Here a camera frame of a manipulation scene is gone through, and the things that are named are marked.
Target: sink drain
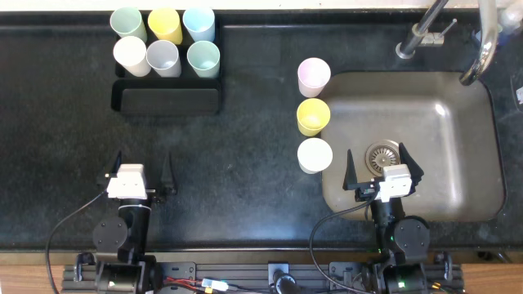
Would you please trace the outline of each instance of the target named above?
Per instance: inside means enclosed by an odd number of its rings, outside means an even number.
[[[365,154],[367,168],[375,176],[381,176],[384,167],[400,164],[398,146],[393,140],[380,140],[370,145]]]

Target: sink basin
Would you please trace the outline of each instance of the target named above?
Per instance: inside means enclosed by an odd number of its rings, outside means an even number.
[[[379,175],[380,164],[393,164],[397,154],[391,142],[403,142],[425,171],[416,193],[403,198],[407,215],[428,221],[485,221],[497,215],[505,193],[489,92],[480,82],[462,86],[459,74],[331,78],[321,93],[331,109],[321,137],[333,149],[333,162],[322,173],[324,198],[333,211],[357,204],[354,192],[342,189],[348,149],[363,182]],[[364,211],[345,217],[363,220]]]

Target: cup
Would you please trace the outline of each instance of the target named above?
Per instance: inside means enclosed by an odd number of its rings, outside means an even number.
[[[154,9],[147,19],[150,29],[160,40],[181,44],[181,25],[178,11],[174,8]]]
[[[320,58],[305,59],[297,68],[297,84],[305,97],[317,97],[329,79],[329,65]]]
[[[143,77],[150,72],[150,66],[145,58],[146,53],[145,43],[134,36],[119,39],[113,49],[116,61],[137,77]]]
[[[190,8],[183,14],[183,25],[197,41],[214,41],[214,12],[211,8]]]
[[[153,42],[147,48],[147,63],[160,77],[180,77],[181,62],[178,48],[166,40]]]
[[[333,161],[333,150],[329,143],[319,138],[304,140],[297,149],[300,168],[308,174],[321,172]]]
[[[138,8],[122,7],[115,10],[111,14],[110,25],[113,31],[122,38],[134,36],[147,42],[147,32]]]
[[[325,102],[309,98],[298,106],[296,111],[297,128],[305,136],[315,136],[330,120],[330,109]]]
[[[198,41],[190,45],[187,61],[201,78],[217,78],[220,71],[220,50],[214,43]]]

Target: chrome faucet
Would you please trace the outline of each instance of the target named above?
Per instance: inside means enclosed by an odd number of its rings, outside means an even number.
[[[449,0],[436,0],[432,7],[423,16],[419,24],[413,25],[412,29],[404,42],[396,46],[396,54],[409,59],[414,56],[418,46],[441,46],[443,44],[443,33],[428,33],[428,28],[434,19],[443,10]],[[462,85],[468,86],[476,81],[483,72],[489,67],[496,45],[498,44],[498,14],[496,11],[495,0],[478,0],[481,17],[481,45],[478,57],[472,62],[471,68],[464,72],[459,81]]]

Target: black tray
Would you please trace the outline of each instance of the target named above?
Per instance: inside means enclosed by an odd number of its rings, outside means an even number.
[[[146,46],[158,38],[147,25],[150,11],[141,13],[147,31]],[[111,109],[127,115],[180,116],[217,114],[221,103],[221,68],[218,78],[200,78],[187,61],[187,51],[194,43],[182,24],[183,40],[177,45],[181,62],[179,78],[161,78],[154,69],[144,77],[135,77],[115,62],[114,73],[119,78],[113,84]],[[214,44],[220,47],[220,25],[215,19]]]

